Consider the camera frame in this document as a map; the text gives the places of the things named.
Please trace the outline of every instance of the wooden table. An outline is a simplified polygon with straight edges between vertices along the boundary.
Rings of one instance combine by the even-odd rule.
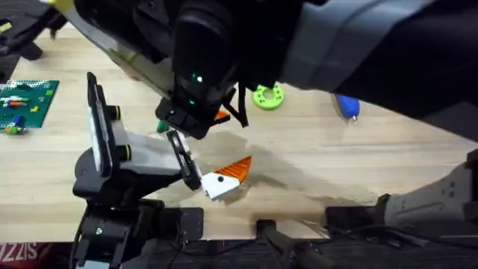
[[[104,86],[108,103],[120,105],[126,128],[155,135],[160,96],[131,80],[71,26],[37,44],[43,59],[21,60],[13,78],[58,79],[60,86],[41,129],[0,136],[0,242],[71,241],[85,202],[72,194],[73,167],[90,147],[86,72]],[[477,145],[453,134],[362,103],[358,125],[339,116],[328,93],[283,85],[276,111],[247,97],[250,127],[214,127],[189,139],[203,172],[252,155],[240,189],[211,202],[183,182],[151,198],[168,206],[205,209],[204,238],[251,238],[259,218],[279,221],[296,237],[322,234],[328,205],[373,205],[385,193],[402,193],[440,179]]]

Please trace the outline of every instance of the screw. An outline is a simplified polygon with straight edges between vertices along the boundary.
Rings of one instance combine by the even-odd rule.
[[[150,9],[150,10],[154,10],[155,9],[155,3],[153,1],[148,1],[146,3],[146,6]]]

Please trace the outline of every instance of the black mount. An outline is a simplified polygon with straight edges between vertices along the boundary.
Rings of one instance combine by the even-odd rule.
[[[73,193],[85,199],[87,207],[76,233],[72,264],[83,267],[88,261],[95,261],[119,268],[140,255],[149,239],[199,240],[202,208],[165,208],[160,200],[143,199],[181,180],[182,175],[186,175],[184,181],[192,190],[200,187],[200,177],[177,132],[171,131],[168,137],[178,141],[172,143],[178,162],[187,164],[181,165],[181,172],[149,175],[122,169],[122,161],[134,160],[134,147],[115,142],[111,123],[120,120],[120,108],[106,105],[96,77],[91,72],[87,77],[93,148],[85,151],[75,166]],[[116,113],[108,113],[109,108]]]
[[[256,223],[257,239],[275,250],[277,262],[282,269],[339,269],[340,264],[325,258],[310,241],[288,237],[277,231],[274,220],[259,220]]]

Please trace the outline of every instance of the black cable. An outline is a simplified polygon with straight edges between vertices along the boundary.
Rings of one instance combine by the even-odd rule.
[[[237,244],[235,246],[232,246],[232,247],[228,247],[224,250],[221,250],[221,251],[218,251],[216,253],[192,253],[192,252],[188,252],[188,251],[183,251],[183,250],[180,250],[179,248],[175,247],[173,244],[170,244],[170,246],[176,250],[176,251],[179,251],[180,253],[182,254],[185,254],[186,256],[193,256],[193,257],[203,257],[203,256],[206,256],[206,257],[212,257],[212,256],[219,256],[219,255],[222,255],[224,253],[227,253],[229,251],[233,251],[233,250],[238,250],[242,247],[246,247],[246,246],[249,246],[250,244],[253,244],[255,243],[257,240],[251,240],[251,241],[247,241],[247,242],[244,242],[244,243],[241,243],[241,244]]]
[[[75,268],[75,263],[73,259],[74,259],[76,249],[78,248],[78,242],[80,240],[81,225],[83,224],[84,219],[87,216],[87,212],[88,212],[88,205],[83,212],[83,216],[81,217],[80,224],[78,225],[78,228],[76,229],[75,238],[73,239],[72,251],[69,253],[69,262],[68,262],[69,269]]]
[[[176,250],[176,252],[174,253],[173,258],[170,260],[170,263],[167,265],[166,269],[170,269],[171,266],[173,266],[173,263],[176,260],[176,257],[178,256],[179,253],[180,253],[180,251]]]
[[[463,243],[444,240],[444,239],[441,239],[441,238],[432,237],[432,236],[428,236],[428,235],[421,235],[421,234],[406,231],[404,229],[400,229],[400,228],[397,228],[397,227],[386,226],[386,225],[383,225],[383,224],[362,226],[362,227],[359,227],[357,229],[352,229],[350,231],[347,231],[347,232],[345,232],[341,235],[337,235],[334,238],[324,239],[324,240],[321,240],[321,241],[314,241],[314,242],[311,242],[311,243],[312,244],[319,244],[319,245],[330,244],[334,241],[348,238],[351,235],[358,234],[360,232],[364,232],[364,231],[368,231],[368,230],[374,230],[374,229],[383,229],[383,230],[388,230],[388,231],[399,232],[399,233],[402,233],[404,235],[410,235],[410,236],[415,237],[415,238],[420,238],[420,239],[428,240],[428,241],[431,241],[431,242],[434,242],[434,243],[437,243],[437,244],[443,244],[443,245],[447,245],[447,246],[451,246],[451,247],[461,247],[461,248],[465,248],[465,249],[469,249],[469,250],[478,250],[478,245],[463,244]]]

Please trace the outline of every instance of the white plastic part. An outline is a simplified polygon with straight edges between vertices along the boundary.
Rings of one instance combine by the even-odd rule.
[[[191,150],[190,150],[189,146],[187,145],[186,137],[184,136],[184,134],[181,133],[181,132],[178,132],[178,136],[179,136],[179,140],[181,140],[181,144],[182,144],[182,147],[183,147],[184,151],[187,154],[191,154]]]
[[[211,200],[215,200],[220,195],[232,191],[239,187],[239,179],[231,176],[224,176],[218,173],[208,173],[202,176],[202,191],[209,196]]]

